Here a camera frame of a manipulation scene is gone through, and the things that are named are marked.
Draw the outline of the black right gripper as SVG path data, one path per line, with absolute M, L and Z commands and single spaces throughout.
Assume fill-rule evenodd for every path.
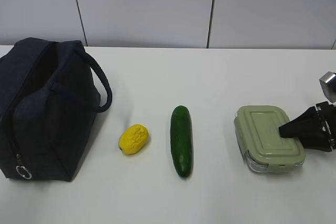
M 316 107 L 318 112 L 314 106 L 309 107 L 296 119 L 280 126 L 279 134 L 283 138 L 298 137 L 306 149 L 331 152 L 335 149 L 335 104 L 326 101 L 316 104 Z M 323 134 L 313 134 L 322 131 L 319 117 L 328 129 L 329 138 Z

